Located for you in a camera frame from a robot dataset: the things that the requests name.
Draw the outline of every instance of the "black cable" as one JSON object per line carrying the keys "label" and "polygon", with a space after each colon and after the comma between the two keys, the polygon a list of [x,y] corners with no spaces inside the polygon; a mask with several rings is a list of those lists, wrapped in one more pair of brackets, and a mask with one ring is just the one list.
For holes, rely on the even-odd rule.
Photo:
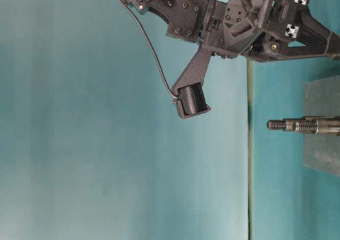
{"label": "black cable", "polygon": [[138,24],[138,26],[139,26],[139,28],[140,28],[140,30],[141,30],[141,32],[142,32],[142,34],[143,34],[143,36],[144,36],[144,38],[145,38],[147,44],[148,44],[148,46],[150,47],[150,50],[151,50],[151,52],[152,52],[152,54],[153,54],[153,56],[154,56],[154,58],[155,58],[155,61],[156,61],[156,63],[157,63],[157,67],[158,67],[158,70],[159,70],[159,74],[160,74],[160,76],[161,76],[161,79],[162,79],[162,81],[163,81],[163,83],[164,83],[164,86],[165,86],[165,88],[167,89],[168,93],[169,93],[170,96],[173,97],[174,99],[178,99],[178,96],[176,96],[176,95],[172,92],[172,90],[171,90],[170,87],[169,87],[168,82],[166,81],[166,78],[165,78],[165,76],[164,76],[164,72],[163,72],[162,66],[161,66],[161,64],[160,64],[159,58],[158,58],[158,56],[157,56],[157,53],[156,53],[154,47],[152,46],[152,43],[151,43],[151,41],[150,41],[150,39],[149,39],[149,37],[148,37],[148,35],[147,35],[147,33],[146,33],[146,31],[145,31],[143,25],[142,25],[142,23],[138,20],[137,16],[133,13],[133,11],[132,11],[132,10],[131,10],[124,2],[123,2],[123,0],[118,0],[118,1],[119,1],[119,2],[122,4],[122,6],[123,6],[123,7],[124,7],[124,8],[132,15],[133,19],[134,19],[134,20],[136,21],[136,23]]}

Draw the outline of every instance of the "threaded bolt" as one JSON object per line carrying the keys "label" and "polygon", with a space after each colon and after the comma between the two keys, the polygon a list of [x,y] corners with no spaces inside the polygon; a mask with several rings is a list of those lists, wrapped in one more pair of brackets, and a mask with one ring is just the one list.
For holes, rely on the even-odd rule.
{"label": "threaded bolt", "polygon": [[267,129],[269,130],[285,130],[287,128],[285,121],[270,120],[267,122]]}
{"label": "threaded bolt", "polygon": [[317,121],[298,120],[293,123],[293,131],[303,134],[316,134],[318,131]]}

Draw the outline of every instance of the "transparent plastic stand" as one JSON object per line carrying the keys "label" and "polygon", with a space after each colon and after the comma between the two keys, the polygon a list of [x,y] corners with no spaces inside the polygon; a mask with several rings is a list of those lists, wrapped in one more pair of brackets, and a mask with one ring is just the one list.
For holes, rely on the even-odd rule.
{"label": "transparent plastic stand", "polygon": [[[308,116],[340,116],[340,76],[303,85],[303,112]],[[304,135],[303,162],[307,167],[340,177],[340,137]]]}

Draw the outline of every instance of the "metal shaft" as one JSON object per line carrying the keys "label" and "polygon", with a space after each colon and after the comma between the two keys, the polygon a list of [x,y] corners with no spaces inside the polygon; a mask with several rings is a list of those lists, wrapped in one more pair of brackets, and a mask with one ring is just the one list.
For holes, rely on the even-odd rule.
{"label": "metal shaft", "polygon": [[340,136],[340,117],[308,116],[299,119],[269,120],[269,130],[283,130],[302,134],[333,134]]}

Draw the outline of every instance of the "light blue background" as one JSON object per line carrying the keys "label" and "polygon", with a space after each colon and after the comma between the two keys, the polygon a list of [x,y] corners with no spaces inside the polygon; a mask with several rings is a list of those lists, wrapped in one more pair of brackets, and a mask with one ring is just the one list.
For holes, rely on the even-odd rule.
{"label": "light blue background", "polygon": [[[340,33],[338,0],[311,0],[310,8]],[[303,167],[302,135],[266,129],[269,119],[303,115],[303,83],[334,75],[340,75],[340,62],[326,58],[253,65],[253,240],[339,239],[340,179]]]}
{"label": "light blue background", "polygon": [[[0,16],[0,239],[247,239],[244,59],[212,59],[213,110],[183,121],[115,0]],[[197,46],[141,19],[173,83]]]}

